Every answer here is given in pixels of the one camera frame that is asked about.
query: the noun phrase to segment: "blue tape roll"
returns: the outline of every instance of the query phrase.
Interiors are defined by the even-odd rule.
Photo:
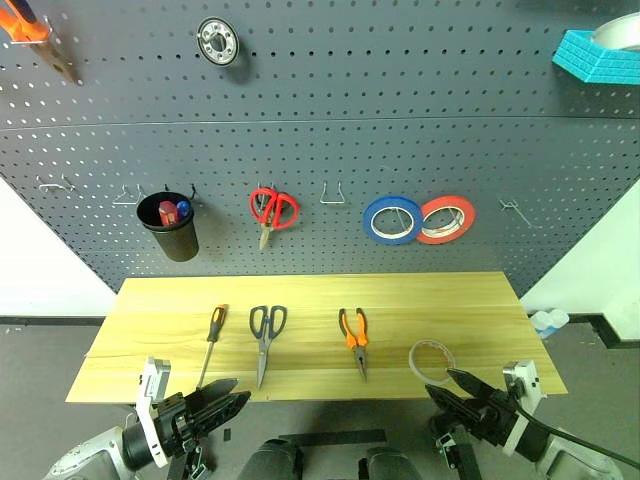
[[[402,210],[411,217],[411,225],[409,225],[404,232],[396,234],[379,231],[373,225],[376,215],[385,210],[394,210],[396,208],[398,210]],[[373,201],[364,211],[362,225],[365,233],[376,242],[384,243],[385,245],[402,245],[403,243],[408,243],[416,238],[422,230],[422,212],[420,211],[418,204],[408,198],[392,196],[382,197]]]

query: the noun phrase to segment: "pegboard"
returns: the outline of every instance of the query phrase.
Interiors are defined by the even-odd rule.
[[[32,6],[82,86],[4,44],[0,173],[116,290],[127,276],[504,270],[523,294],[640,175],[640,89],[551,64],[565,29],[632,1]],[[200,58],[194,31],[211,15],[240,37],[231,67]],[[75,191],[38,190],[36,175],[61,174]],[[325,180],[346,205],[319,203]],[[302,206],[263,252],[247,201],[258,182]],[[197,257],[167,260],[135,207],[112,204],[138,183],[195,184]],[[362,212],[388,194],[464,195],[477,220],[451,244],[379,245]]]

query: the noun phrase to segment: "wooden table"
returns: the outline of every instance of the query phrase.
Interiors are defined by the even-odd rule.
[[[535,360],[543,391],[566,393],[502,272],[255,277],[131,278],[116,299],[71,387],[68,402],[135,403],[145,358],[171,361],[167,396],[193,391],[207,348],[211,313],[229,311],[205,381],[238,377],[252,400],[344,400],[426,397],[408,368],[410,347],[423,338],[447,345],[459,368],[504,388],[502,367]],[[256,388],[258,344],[249,310],[284,305],[286,328],[269,351]],[[368,382],[338,328],[346,308],[369,322]],[[419,358],[426,375],[443,378],[444,357]],[[456,393],[462,392],[450,382]]]

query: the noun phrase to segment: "cable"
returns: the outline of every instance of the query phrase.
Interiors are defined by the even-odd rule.
[[[611,457],[622,463],[631,465],[636,470],[640,470],[640,463],[636,462],[635,460],[631,460],[630,458],[620,455],[619,453],[612,452],[611,450],[607,450],[606,448],[600,447],[598,445],[594,445],[593,443],[587,442],[586,440],[582,440],[578,437],[574,437],[570,433],[563,432],[562,430],[556,430],[555,428],[552,428],[549,425],[542,423],[540,420],[530,415],[524,408],[522,408],[520,403],[515,402],[515,405],[520,415],[522,415],[524,418],[529,420],[531,423],[534,423],[540,428],[544,429],[547,433],[550,433],[551,435],[555,435],[556,437],[564,438],[565,440],[569,440],[570,442],[577,443],[578,445],[582,445],[585,448],[588,448],[595,452],[606,455],[607,457]]]

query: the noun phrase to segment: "screwdriver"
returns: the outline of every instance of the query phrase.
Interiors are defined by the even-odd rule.
[[[227,314],[227,306],[226,305],[218,305],[216,309],[213,311],[211,315],[211,324],[209,325],[209,335],[207,336],[207,342],[209,342],[209,346],[207,347],[207,354],[204,357],[204,362],[202,363],[202,371],[200,372],[200,380],[198,380],[197,389],[202,388],[202,382],[204,381],[204,374],[207,371],[207,366],[209,365],[209,358],[211,358],[211,352],[213,351],[213,344],[218,341],[218,335],[220,334],[220,330],[222,330],[222,325],[224,325],[224,317]]]

